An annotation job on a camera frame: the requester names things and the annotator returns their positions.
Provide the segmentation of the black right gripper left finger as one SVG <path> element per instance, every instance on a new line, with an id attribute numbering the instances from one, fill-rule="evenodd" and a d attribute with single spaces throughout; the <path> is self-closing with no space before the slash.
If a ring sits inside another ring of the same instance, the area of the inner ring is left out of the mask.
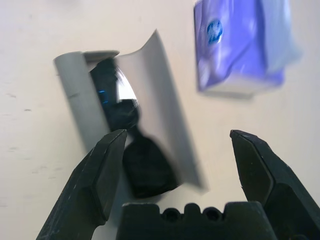
<path id="1" fill-rule="evenodd" d="M 90 240 L 109 219 L 127 132 L 106 134 L 76 166 L 41 228 L 39 240 Z"/>

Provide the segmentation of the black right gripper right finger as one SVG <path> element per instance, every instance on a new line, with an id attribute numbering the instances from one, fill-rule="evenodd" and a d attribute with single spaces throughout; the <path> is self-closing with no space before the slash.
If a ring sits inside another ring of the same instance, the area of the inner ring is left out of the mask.
<path id="1" fill-rule="evenodd" d="M 256 135 L 231 130 L 242 190 L 261 203 L 279 240 L 318 240 L 320 208 L 293 170 Z"/>

